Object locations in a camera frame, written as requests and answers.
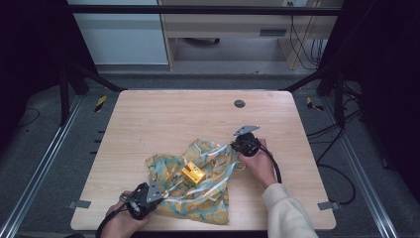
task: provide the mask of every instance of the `black cable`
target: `black cable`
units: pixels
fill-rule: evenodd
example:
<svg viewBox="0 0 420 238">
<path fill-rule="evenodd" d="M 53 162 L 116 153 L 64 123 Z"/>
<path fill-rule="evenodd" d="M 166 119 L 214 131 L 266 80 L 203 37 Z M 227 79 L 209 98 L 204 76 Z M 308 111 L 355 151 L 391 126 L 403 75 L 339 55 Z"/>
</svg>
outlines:
<svg viewBox="0 0 420 238">
<path fill-rule="evenodd" d="M 101 237 L 102 230 L 104 229 L 104 227 L 106 226 L 106 224 L 108 224 L 108 222 L 110 220 L 112 220 L 112 218 L 114 218 L 118 213 L 120 213 L 121 211 L 123 211 L 123 208 L 126 206 L 127 201 L 130 200 L 134 196 L 134 194 L 136 194 L 136 192 L 140 190 L 140 187 L 141 187 L 140 185 L 137 186 L 137 188 L 130 194 L 129 197 L 127 197 L 126 201 L 123 202 L 123 204 L 120 207 L 118 207 L 118 209 L 116 209 L 114 211 L 111 211 L 111 213 L 109 213 L 105 217 L 105 219 L 101 222 L 101 224 L 99 224 L 99 227 L 98 227 L 98 229 L 95 232 L 95 237 L 96 238 L 100 238 Z"/>
<path fill-rule="evenodd" d="M 352 121 L 353 121 L 353 119 L 355 119 L 356 117 L 358 117 L 358 116 L 362 116 L 362 111 L 361 111 L 361 110 L 356 110 L 356 111 L 355 111 L 355 112 L 353 112 L 352 114 L 353 114 L 353 116 L 352 116 L 352 117 L 346 118 L 346 123 L 350 123 L 350 122 L 352 122 Z"/>
<path fill-rule="evenodd" d="M 305 54 L 306 54 L 306 52 L 305 52 L 305 49 L 303 48 L 302 43 L 300 42 L 300 38 L 299 38 L 299 36 L 297 36 L 296 30 L 294 29 L 293 15 L 290 15 L 290 20 L 291 20 L 291 24 L 290 24 L 290 31 L 291 31 L 291 33 L 290 33 L 289 41 L 290 41 L 290 45 L 291 45 L 291 47 L 293 48 L 294 53 L 295 53 L 295 54 L 296 54 L 296 56 L 297 56 L 297 59 L 299 60 L 299 62 L 300 62 L 300 64 L 302 65 L 302 67 L 303 67 L 303 68 L 305 68 L 305 69 L 317 69 L 317 68 L 306 67 L 306 66 L 303 64 L 302 59 L 301 59 L 301 58 L 300 58 L 300 56 L 299 56 L 299 53 L 297 52 L 296 48 L 295 48 L 295 47 L 294 47 L 294 45 L 293 45 L 293 42 L 291 41 L 291 35 L 292 35 L 292 33 L 295 33 L 295 35 L 296 35 L 296 37 L 297 37 L 297 40 L 299 41 L 300 45 L 302 46 L 303 52 L 304 52 Z"/>
<path fill-rule="evenodd" d="M 343 105 L 346 105 L 347 103 L 349 103 L 351 101 L 356 101 L 356 100 L 358 100 L 356 97 L 349 98 L 343 103 Z"/>
<path fill-rule="evenodd" d="M 309 144 L 329 144 L 332 143 L 333 141 L 320 141 L 320 142 L 309 142 Z"/>
<path fill-rule="evenodd" d="M 319 63 L 321 62 L 321 55 L 322 55 L 322 49 L 323 49 L 324 40 L 323 39 L 320 39 L 319 40 L 319 43 L 318 43 L 318 55 L 317 55 L 317 57 L 314 57 L 313 56 L 313 52 L 314 52 L 314 48 L 315 48 L 315 42 L 317 42 L 317 41 L 318 40 L 316 40 L 316 39 L 312 40 L 311 58 L 312 58 L 312 61 L 315 62 L 315 66 L 318 69 L 319 68 Z"/>
<path fill-rule="evenodd" d="M 323 135 L 331 132 L 332 130 L 336 129 L 337 126 L 338 126 L 338 123 L 335 123 L 335 124 L 333 124 L 333 125 L 331 125 L 331 126 L 329 126 L 327 128 L 322 129 L 321 131 L 318 131 L 318 132 L 314 132 L 312 134 L 309 134 L 309 135 L 307 135 L 307 137 L 310 137 L 310 136 L 314 136 L 314 137 L 308 138 L 308 140 L 313 140 L 315 138 L 321 137 L 321 136 L 323 136 Z"/>
<path fill-rule="evenodd" d="M 327 149 L 321 154 L 321 156 L 316 161 L 316 165 L 322 160 L 322 158 L 327 154 L 328 151 L 333 147 L 333 145 L 339 140 L 339 138 L 344 134 L 344 128 L 340 129 L 340 132 L 337 134 L 336 138 L 331 142 L 331 144 L 327 147 Z"/>
<path fill-rule="evenodd" d="M 352 100 L 356 102 L 356 104 L 358 104 L 359 108 L 361 107 L 361 102 L 360 99 L 362 97 L 362 94 L 356 90 L 354 90 L 352 87 L 350 87 L 346 81 L 344 81 L 344 86 L 345 86 L 345 90 L 344 93 L 350 97 L 350 99 L 348 99 L 348 101 Z"/>
<path fill-rule="evenodd" d="M 251 145 L 251 146 L 254 146 L 254 147 L 259 148 L 260 150 L 262 150 L 263 152 L 265 152 L 268 155 L 269 159 L 272 162 L 272 165 L 274 166 L 275 174 L 277 176 L 277 181 L 279 183 L 281 183 L 280 169 L 278 168 L 278 164 L 275 161 L 274 157 L 272 156 L 272 153 L 264 145 L 256 144 L 256 143 L 249 142 L 249 141 L 244 141 L 244 142 L 247 143 L 247 144 L 249 144 L 249 145 Z"/>
<path fill-rule="evenodd" d="M 29 107 L 29 108 L 27 108 L 27 110 L 35 110 L 37 112 L 37 116 L 35 116 L 35 118 L 32 119 L 30 122 L 27 122 L 27 123 L 22 124 L 22 125 L 18 125 L 18 127 L 24 127 L 24 126 L 28 126 L 28 125 L 34 123 L 40 117 L 40 115 L 41 115 L 40 110 L 38 110 L 36 108 Z"/>
<path fill-rule="evenodd" d="M 332 170 L 332 171 L 335 171 L 336 173 L 338 173 L 339 175 L 341 175 L 344 179 L 346 179 L 346 180 L 349 182 L 350 186 L 352 187 L 352 197 L 351 197 L 349 200 L 345 200 L 345 201 L 338 201 L 338 200 L 333 200 L 333 199 L 330 199 L 330 201 L 333 201 L 333 202 L 338 202 L 338 203 L 340 203 L 341 205 L 348 205 L 348 204 L 352 203 L 352 202 L 355 200 L 355 198 L 356 198 L 356 186 L 355 186 L 355 184 L 354 184 L 354 183 L 350 180 L 350 178 L 349 178 L 348 176 L 346 176 L 343 172 L 341 172 L 341 171 L 339 171 L 338 169 L 336 169 L 336 168 L 334 168 L 334 167 L 331 167 L 331 166 L 327 166 L 327 165 L 322 165 L 322 164 L 319 164 L 319 165 L 318 165 L 318 167 L 321 167 L 321 168 L 327 168 L 327 169 L 330 169 L 330 170 Z"/>
</svg>

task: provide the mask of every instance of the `metal bracket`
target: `metal bracket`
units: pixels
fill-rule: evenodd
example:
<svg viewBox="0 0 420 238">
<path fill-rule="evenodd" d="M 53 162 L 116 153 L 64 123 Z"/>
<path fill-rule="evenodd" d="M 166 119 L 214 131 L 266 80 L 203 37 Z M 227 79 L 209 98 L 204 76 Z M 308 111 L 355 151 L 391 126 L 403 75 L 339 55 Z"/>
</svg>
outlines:
<svg viewBox="0 0 420 238">
<path fill-rule="evenodd" d="M 326 209 L 336 210 L 340 208 L 341 205 L 338 202 L 324 201 L 324 202 L 319 202 L 318 207 L 320 210 L 326 210 Z"/>
<path fill-rule="evenodd" d="M 148 190 L 148 202 L 153 202 L 159 199 L 163 198 L 163 194 L 160 192 L 160 189 L 158 188 L 158 183 L 152 179 L 151 180 L 151 185 L 149 186 L 149 190 Z"/>
<path fill-rule="evenodd" d="M 86 200 L 78 200 L 78 201 L 70 201 L 67 205 L 69 209 L 75 209 L 76 207 L 80 208 L 89 208 L 91 201 Z"/>
<path fill-rule="evenodd" d="M 236 131 L 234 133 L 234 136 L 242 136 L 242 135 L 245 135 L 245 134 L 250 133 L 252 131 L 255 131 L 255 130 L 259 129 L 259 128 L 260 128 L 260 126 L 248 126 L 248 125 L 244 125 L 238 131 Z"/>
</svg>

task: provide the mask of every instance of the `gray floor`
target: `gray floor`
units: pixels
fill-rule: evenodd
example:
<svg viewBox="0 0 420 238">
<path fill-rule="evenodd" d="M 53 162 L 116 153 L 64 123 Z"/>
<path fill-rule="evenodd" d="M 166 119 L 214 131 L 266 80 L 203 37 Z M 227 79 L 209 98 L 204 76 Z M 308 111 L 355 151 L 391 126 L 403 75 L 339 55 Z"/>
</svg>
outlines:
<svg viewBox="0 0 420 238">
<path fill-rule="evenodd" d="M 124 70 L 104 70 L 103 76 L 128 88 L 194 88 L 194 89 L 267 89 L 277 90 L 303 78 L 312 70 L 287 69 L 276 40 L 222 39 L 219 45 L 211 42 L 183 40 L 179 48 L 173 71 L 145 67 L 142 73 Z M 99 148 L 98 140 L 103 136 L 112 114 L 118 93 L 87 79 L 90 91 L 85 96 L 74 96 L 72 102 L 80 102 L 74 121 L 58 148 L 42 185 L 30 203 L 26 216 L 18 220 L 18 237 L 64 237 L 79 231 L 71 230 L 69 222 L 73 210 L 67 208 L 72 200 L 78 200 L 84 183 Z M 305 131 L 309 134 L 333 124 L 328 110 L 317 111 L 306 106 L 306 98 L 315 105 L 326 108 L 331 98 L 319 98 L 315 93 L 317 81 L 293 92 L 296 106 Z M 97 100 L 106 95 L 101 112 L 94 112 Z M 358 110 L 350 102 L 346 114 Z M 0 160 L 0 221 L 4 224 L 16 209 L 16 204 L 44 153 L 52 141 L 59 123 L 59 91 L 52 87 L 34 95 L 28 102 L 26 115 L 17 128 L 14 140 L 2 152 Z M 320 237 L 420 237 L 420 206 L 410 194 L 398 172 L 386 170 L 381 164 L 381 155 L 376 149 L 365 124 L 355 118 L 346 125 L 345 136 L 351 142 L 358 160 L 376 192 L 380 204 L 389 217 L 397 235 L 381 234 L 374 218 L 364 188 L 358 184 L 357 175 L 349 163 L 342 141 L 336 143 L 322 159 L 323 164 L 333 166 L 350 177 L 357 188 L 356 199 L 334 211 L 337 227 L 331 231 L 317 231 Z M 337 134 L 336 130 L 311 139 L 315 158 L 323 153 Z M 351 196 L 351 186 L 331 170 L 320 168 L 320 174 L 331 199 L 346 200 Z M 183 234 L 144 233 L 142 237 L 180 237 Z M 264 237 L 264 233 L 209 233 L 201 237 Z"/>
</svg>

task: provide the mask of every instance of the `white sleeve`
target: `white sleeve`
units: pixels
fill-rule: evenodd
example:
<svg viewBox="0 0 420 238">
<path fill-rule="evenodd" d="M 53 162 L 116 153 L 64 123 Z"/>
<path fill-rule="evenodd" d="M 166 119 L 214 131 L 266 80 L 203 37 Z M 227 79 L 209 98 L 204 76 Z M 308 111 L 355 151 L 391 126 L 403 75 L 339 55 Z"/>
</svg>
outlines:
<svg viewBox="0 0 420 238">
<path fill-rule="evenodd" d="M 268 238 L 318 237 L 305 209 L 287 194 L 283 184 L 270 185 L 262 198 L 268 211 Z"/>
</svg>

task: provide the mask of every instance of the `aluminum rail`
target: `aluminum rail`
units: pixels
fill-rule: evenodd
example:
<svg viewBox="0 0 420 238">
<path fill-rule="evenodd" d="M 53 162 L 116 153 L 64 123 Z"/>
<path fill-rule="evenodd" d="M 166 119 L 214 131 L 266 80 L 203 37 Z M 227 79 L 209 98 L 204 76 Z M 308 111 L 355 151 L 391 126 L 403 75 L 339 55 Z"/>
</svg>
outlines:
<svg viewBox="0 0 420 238">
<path fill-rule="evenodd" d="M 41 159 L 37 170 L 35 171 L 34 175 L 32 176 L 31 180 L 29 181 L 27 187 L 25 188 L 21 198 L 15 205 L 12 213 L 10 214 L 9 218 L 6 222 L 2 225 L 0 229 L 0 237 L 1 238 L 12 238 L 15 237 L 19 226 L 21 225 L 25 215 L 27 214 L 32 202 L 35 199 L 39 189 L 41 188 L 41 184 L 44 181 L 44 178 L 47 176 L 47 173 L 55 160 L 56 154 L 59 151 L 73 121 L 79 111 L 81 102 L 83 100 L 82 96 L 76 96 L 75 101 L 73 102 L 71 108 L 70 117 L 67 119 L 66 123 L 59 127 L 52 142 L 50 143 L 46 153 L 44 154 L 43 158 Z"/>
<path fill-rule="evenodd" d="M 331 101 L 325 98 L 321 98 L 321 100 L 323 101 L 323 104 L 326 105 L 326 110 L 330 116 L 331 121 L 336 122 L 334 116 L 334 109 Z M 348 159 L 350 169 L 352 170 L 353 175 L 355 176 L 355 180 L 358 183 L 362 195 L 365 198 L 367 207 L 370 210 L 370 214 L 373 217 L 374 222 L 376 223 L 380 235 L 383 238 L 398 238 L 399 236 L 392 224 L 392 221 L 386 213 L 386 210 L 382 202 L 380 201 L 380 198 L 377 195 L 373 184 L 368 178 L 368 175 L 365 172 L 365 169 L 362 166 L 355 150 L 353 149 L 353 146 L 350 143 L 350 140 L 347 137 L 346 133 L 343 134 L 342 139 L 340 141 L 341 146 L 345 151 L 346 158 Z"/>
<path fill-rule="evenodd" d="M 262 6 L 186 6 L 186 5 L 77 5 L 43 6 L 44 10 L 96 14 L 216 14 L 216 15 L 293 15 L 341 16 L 356 11 L 322 7 L 262 7 Z"/>
</svg>

